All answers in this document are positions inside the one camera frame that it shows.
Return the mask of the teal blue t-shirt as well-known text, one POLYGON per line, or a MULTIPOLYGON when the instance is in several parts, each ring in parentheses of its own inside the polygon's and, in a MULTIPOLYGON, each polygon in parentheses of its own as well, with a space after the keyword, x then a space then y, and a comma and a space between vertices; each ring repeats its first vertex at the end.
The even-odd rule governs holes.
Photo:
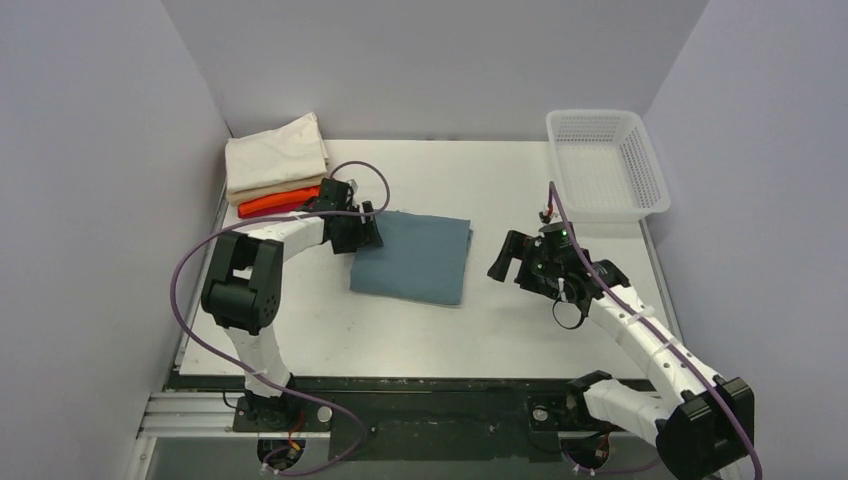
POLYGON ((462 303, 470 220, 386 211, 376 223, 383 245, 356 252, 351 291, 447 307, 462 303))

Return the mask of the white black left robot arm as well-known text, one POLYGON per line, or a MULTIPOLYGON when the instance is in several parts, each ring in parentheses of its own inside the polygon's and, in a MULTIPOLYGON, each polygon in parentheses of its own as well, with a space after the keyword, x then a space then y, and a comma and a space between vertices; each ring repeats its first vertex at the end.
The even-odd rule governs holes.
POLYGON ((222 233, 215 247, 200 303, 235 348, 245 371, 244 400, 249 418, 284 430, 298 421, 301 400, 274 329, 282 303, 283 266, 294 256, 324 244, 334 254, 380 247, 377 208, 359 202, 350 181, 325 179, 316 195, 256 228, 222 233))

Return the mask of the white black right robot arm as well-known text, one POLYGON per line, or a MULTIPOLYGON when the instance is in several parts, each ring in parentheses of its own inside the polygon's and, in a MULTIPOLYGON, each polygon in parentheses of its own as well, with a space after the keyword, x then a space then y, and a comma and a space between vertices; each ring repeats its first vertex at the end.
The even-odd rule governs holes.
POLYGON ((507 232, 487 274, 505 280, 512 262, 523 290, 575 306, 579 321, 603 329, 646 376, 639 392, 596 370, 571 381, 565 413, 577 428, 607 422, 656 448, 678 479, 703 479, 748 456, 754 440, 752 389, 700 361, 655 317, 613 262, 594 261, 562 222, 537 235, 507 232))

